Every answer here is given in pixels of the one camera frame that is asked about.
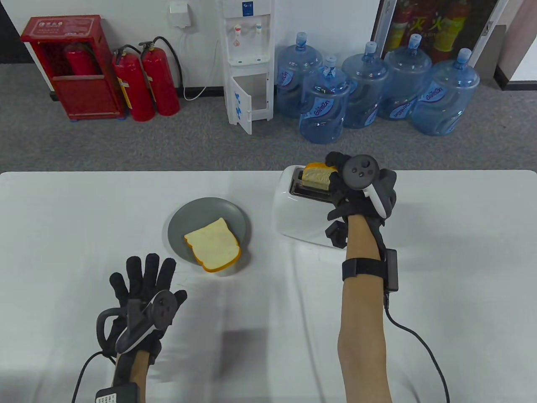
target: gray plate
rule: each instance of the gray plate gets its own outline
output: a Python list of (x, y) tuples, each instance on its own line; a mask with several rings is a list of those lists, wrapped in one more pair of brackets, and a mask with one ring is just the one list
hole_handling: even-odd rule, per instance
[(215, 222), (219, 218), (226, 221), (239, 245), (243, 246), (246, 237), (244, 213), (227, 200), (218, 197), (204, 197), (185, 204), (171, 218), (168, 226), (168, 241), (173, 251), (184, 260), (199, 265), (184, 236)]

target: black glove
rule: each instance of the black glove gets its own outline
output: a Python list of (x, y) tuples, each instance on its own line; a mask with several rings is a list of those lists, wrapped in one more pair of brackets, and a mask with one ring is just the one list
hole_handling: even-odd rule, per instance
[[(151, 299), (162, 290), (169, 290), (173, 273), (175, 272), (176, 262), (172, 258), (167, 258), (158, 272), (159, 257), (152, 253), (146, 257), (146, 268), (142, 276), (142, 261), (138, 256), (132, 256), (127, 259), (127, 276), (129, 278), (129, 290), (125, 285), (125, 280), (120, 273), (113, 273), (110, 276), (110, 285), (114, 288), (115, 296), (119, 301), (120, 307), (127, 306), (127, 300), (140, 299), (142, 307), (145, 306)], [(177, 300), (177, 308), (186, 300), (186, 291), (180, 290), (175, 294)], [(123, 330), (127, 327), (127, 318), (119, 316), (113, 321), (110, 335), (106, 340), (106, 348), (103, 353), (108, 357), (115, 357), (115, 343)], [(162, 346), (160, 339), (164, 336), (161, 330), (153, 330), (145, 339), (139, 343), (134, 350), (143, 350), (150, 353), (151, 363), (158, 356)]]
[[(375, 237), (376, 243), (379, 247), (381, 259), (384, 260), (386, 255), (386, 246), (380, 234), (380, 226), (384, 225), (385, 219), (381, 218), (377, 213), (371, 200), (364, 195), (362, 190), (350, 189), (343, 181), (341, 173), (345, 163), (351, 159), (350, 155), (342, 153), (331, 152), (326, 156), (325, 164), (329, 167), (335, 167), (337, 172), (333, 172), (330, 175), (329, 192), (335, 209), (328, 213), (328, 220), (335, 220), (343, 218), (344, 223), (336, 222), (329, 229), (338, 229), (340, 239), (345, 240), (347, 238), (349, 228), (348, 221), (349, 215), (363, 215), (367, 221), (367, 224)], [(385, 190), (385, 194), (388, 195), (390, 203), (395, 206), (397, 196), (394, 191), (395, 181), (397, 180), (397, 174), (389, 169), (381, 169), (379, 172), (378, 185), (382, 186)], [(340, 242), (340, 247), (344, 248), (346, 242)]]

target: water jug cap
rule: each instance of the water jug cap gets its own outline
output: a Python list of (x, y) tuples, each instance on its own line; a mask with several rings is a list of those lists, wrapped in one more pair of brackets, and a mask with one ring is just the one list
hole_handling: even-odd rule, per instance
[(324, 65), (325, 67), (335, 67), (336, 61), (337, 58), (334, 55), (328, 55), (326, 59), (324, 59)]
[(304, 47), (306, 45), (306, 40), (308, 39), (308, 36), (305, 32), (299, 32), (296, 34), (296, 45), (299, 47)]
[(408, 49), (417, 49), (421, 41), (422, 36), (420, 34), (412, 34), (408, 42)]
[(371, 42), (366, 43), (365, 54), (370, 55), (375, 52), (376, 52), (376, 42), (371, 41)]
[(471, 57), (471, 50), (468, 48), (462, 48), (457, 56), (457, 62), (461, 64), (468, 63)]

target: white tablecloth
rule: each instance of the white tablecloth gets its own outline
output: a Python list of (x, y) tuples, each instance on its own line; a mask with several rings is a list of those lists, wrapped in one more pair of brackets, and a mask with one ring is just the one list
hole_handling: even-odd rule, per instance
[[(336, 344), (344, 252), (271, 226), (279, 172), (25, 172), (0, 176), (0, 399), (68, 401), (98, 350), (95, 320), (116, 306), (108, 277), (130, 255), (173, 256), (172, 214), (199, 197), (238, 205), (248, 265), (220, 278), (178, 258), (188, 300), (151, 367), (148, 402), (343, 401)], [(399, 252), (391, 312), (433, 349), (452, 401), (537, 399), (533, 313), (537, 176), (528, 171), (403, 171), (383, 230)], [(426, 351), (385, 323), (394, 402), (441, 402)], [(96, 358), (78, 401), (109, 386)]]

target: baseboard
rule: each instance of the baseboard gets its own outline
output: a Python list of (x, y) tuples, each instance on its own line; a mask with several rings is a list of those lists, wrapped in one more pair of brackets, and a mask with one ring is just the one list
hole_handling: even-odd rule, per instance
[(537, 81), (509, 81), (502, 69), (496, 66), (494, 79), (504, 91), (536, 91)]
[[(183, 97), (183, 89), (182, 88), (176, 88), (177, 95), (179, 98)], [(187, 98), (194, 98), (197, 96), (201, 91), (203, 90), (203, 87), (188, 87), (185, 89), (186, 97)], [(53, 101), (58, 101), (58, 95), (56, 95), (55, 91), (51, 91), (49, 93), (50, 98)], [(205, 91), (200, 95), (200, 98), (204, 97), (223, 97), (224, 96), (224, 87), (207, 87)]]

